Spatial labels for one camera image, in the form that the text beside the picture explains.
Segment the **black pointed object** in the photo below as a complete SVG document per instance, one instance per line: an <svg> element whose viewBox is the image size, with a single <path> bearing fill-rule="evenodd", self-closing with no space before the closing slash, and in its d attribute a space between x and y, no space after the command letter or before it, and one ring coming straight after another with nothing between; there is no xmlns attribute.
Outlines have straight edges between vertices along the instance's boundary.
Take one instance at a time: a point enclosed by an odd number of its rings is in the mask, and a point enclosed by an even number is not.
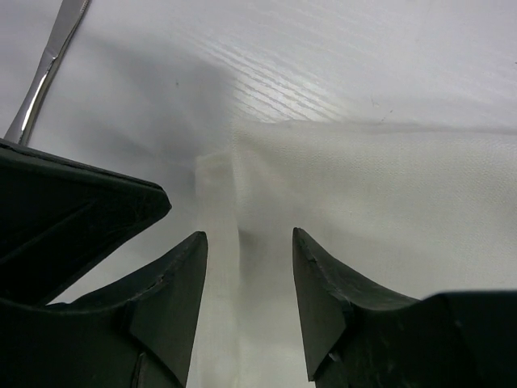
<svg viewBox="0 0 517 388"><path fill-rule="evenodd" d="M0 386L184 387L204 233L71 304L46 306L164 217L156 184L0 141Z"/></svg>
<svg viewBox="0 0 517 388"><path fill-rule="evenodd" d="M293 232L293 271L317 388L517 386L517 293L384 288Z"/></svg>

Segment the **silver knife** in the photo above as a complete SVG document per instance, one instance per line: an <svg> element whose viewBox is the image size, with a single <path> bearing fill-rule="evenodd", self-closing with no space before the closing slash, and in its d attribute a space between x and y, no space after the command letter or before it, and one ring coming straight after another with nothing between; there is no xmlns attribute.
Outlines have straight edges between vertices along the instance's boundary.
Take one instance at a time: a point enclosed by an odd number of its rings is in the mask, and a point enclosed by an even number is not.
<svg viewBox="0 0 517 388"><path fill-rule="evenodd" d="M90 3L91 0L63 0L34 80L4 137L5 140L22 146L29 142L45 94Z"/></svg>

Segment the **metal utensil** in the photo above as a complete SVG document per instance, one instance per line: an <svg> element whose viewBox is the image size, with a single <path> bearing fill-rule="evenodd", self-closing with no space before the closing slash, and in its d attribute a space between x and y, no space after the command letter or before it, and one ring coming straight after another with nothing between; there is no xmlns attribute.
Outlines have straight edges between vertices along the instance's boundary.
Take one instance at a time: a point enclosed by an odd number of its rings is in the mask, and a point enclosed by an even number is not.
<svg viewBox="0 0 517 388"><path fill-rule="evenodd" d="M44 97L91 0L63 0L34 80L5 140L26 146Z"/></svg>

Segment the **white cloth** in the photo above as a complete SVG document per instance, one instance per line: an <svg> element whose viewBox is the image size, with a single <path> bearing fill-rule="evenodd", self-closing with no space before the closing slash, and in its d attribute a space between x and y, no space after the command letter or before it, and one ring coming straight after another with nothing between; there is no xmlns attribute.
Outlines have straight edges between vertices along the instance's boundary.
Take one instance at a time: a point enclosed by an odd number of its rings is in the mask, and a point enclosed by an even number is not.
<svg viewBox="0 0 517 388"><path fill-rule="evenodd" d="M2 4L5 130L60 4ZM30 145L159 183L174 209L60 300L206 230L189 388L299 388L293 226L415 297L515 287L516 17L512 0L92 0Z"/></svg>

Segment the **black plastic object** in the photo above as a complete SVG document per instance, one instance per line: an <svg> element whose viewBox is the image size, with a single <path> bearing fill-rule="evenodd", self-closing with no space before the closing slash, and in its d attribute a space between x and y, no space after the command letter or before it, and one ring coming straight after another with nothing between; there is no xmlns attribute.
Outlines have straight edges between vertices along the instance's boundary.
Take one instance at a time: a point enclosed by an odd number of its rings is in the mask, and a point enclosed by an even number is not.
<svg viewBox="0 0 517 388"><path fill-rule="evenodd" d="M46 304L164 217L153 183L0 141L0 386L184 387L207 239L70 304Z"/></svg>
<svg viewBox="0 0 517 388"><path fill-rule="evenodd" d="M317 388L517 386L517 293L417 301L293 233L305 360Z"/></svg>

